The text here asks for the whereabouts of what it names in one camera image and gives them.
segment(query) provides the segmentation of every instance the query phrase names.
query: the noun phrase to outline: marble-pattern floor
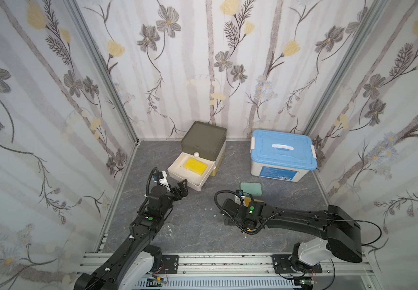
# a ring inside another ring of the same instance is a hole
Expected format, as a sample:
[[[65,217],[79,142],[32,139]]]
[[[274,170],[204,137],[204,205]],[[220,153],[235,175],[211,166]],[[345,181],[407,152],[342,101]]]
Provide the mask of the marble-pattern floor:
[[[308,241],[312,235],[284,229],[263,229],[248,236],[235,226],[223,224],[223,216],[213,201],[222,189],[235,191],[241,182],[260,182],[262,200],[282,208],[326,209],[326,203],[311,172],[299,182],[280,181],[251,175],[249,141],[227,141],[223,162],[215,177],[209,177],[202,191],[189,188],[183,200],[174,203],[174,210],[164,227],[151,242],[162,252],[291,252],[297,242]],[[167,170],[181,153],[179,141],[142,141],[127,177],[123,193],[114,213],[103,252],[114,252],[129,235],[129,224],[144,200],[148,175],[154,166]],[[168,177],[172,186],[177,182]],[[220,194],[219,203],[230,194]]]

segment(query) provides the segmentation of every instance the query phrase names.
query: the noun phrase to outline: wall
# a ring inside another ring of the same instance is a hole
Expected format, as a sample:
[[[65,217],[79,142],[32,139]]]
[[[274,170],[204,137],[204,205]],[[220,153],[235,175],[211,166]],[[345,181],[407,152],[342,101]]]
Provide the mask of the wall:
[[[0,288],[73,287],[132,149],[107,102],[61,1],[0,0]]]
[[[141,138],[300,133],[371,3],[78,1]]]
[[[311,137],[331,202],[383,229],[364,247],[379,281],[418,288],[418,0],[388,2]]]

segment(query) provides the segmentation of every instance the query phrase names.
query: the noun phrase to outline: green sponge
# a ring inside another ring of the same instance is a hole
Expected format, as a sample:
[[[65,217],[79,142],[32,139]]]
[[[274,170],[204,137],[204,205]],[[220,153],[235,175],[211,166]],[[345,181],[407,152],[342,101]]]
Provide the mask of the green sponge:
[[[260,183],[242,182],[240,185],[240,189],[245,193],[252,194],[252,196],[262,195],[262,189],[260,188]]]

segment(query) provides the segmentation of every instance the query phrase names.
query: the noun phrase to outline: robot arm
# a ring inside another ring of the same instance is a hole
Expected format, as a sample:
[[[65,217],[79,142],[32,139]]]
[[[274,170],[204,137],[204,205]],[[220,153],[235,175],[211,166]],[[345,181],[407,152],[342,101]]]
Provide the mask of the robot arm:
[[[251,201],[246,207],[231,199],[222,206],[217,201],[220,193],[231,193],[241,199],[243,192],[219,191],[215,203],[224,215],[224,224],[240,228],[246,234],[257,234],[265,226],[305,232],[318,237],[307,243],[294,246],[291,262],[301,268],[308,268],[327,258],[360,263],[360,225],[339,206],[328,206],[328,210],[300,211],[281,209],[261,201]]]
[[[158,180],[161,176],[162,173],[157,168],[153,169],[147,188],[152,177]],[[118,290],[124,283],[134,285],[144,274],[158,270],[162,265],[161,249],[149,243],[162,228],[168,216],[167,212],[173,208],[173,202],[187,195],[186,180],[179,182],[174,188],[160,183],[154,186],[140,206],[138,216],[130,224],[130,235],[93,274],[83,273],[75,282],[74,290]]]

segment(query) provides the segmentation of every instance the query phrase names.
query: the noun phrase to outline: white plastic container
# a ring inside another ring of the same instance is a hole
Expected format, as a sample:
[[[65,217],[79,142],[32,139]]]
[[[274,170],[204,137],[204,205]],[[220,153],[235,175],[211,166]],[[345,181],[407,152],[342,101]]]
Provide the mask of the white plastic container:
[[[255,130],[251,138],[251,174],[298,182],[317,168],[317,157],[309,136]]]
[[[180,156],[178,156],[178,158],[174,161],[174,163],[172,163],[172,165],[169,168],[167,168],[169,176],[175,179],[176,181],[182,181],[183,179],[186,179],[188,181],[188,187],[196,191],[201,191],[202,186],[206,182],[207,178],[209,178],[210,174],[212,173],[212,170],[214,170],[217,167],[217,164],[220,162],[220,159],[223,153],[225,152],[226,144],[226,142],[223,143],[222,149],[220,150],[215,161],[195,157],[194,155],[182,152]],[[201,161],[202,163],[207,164],[207,168],[202,175],[194,173],[193,171],[183,167],[189,158],[194,158],[198,161]]]

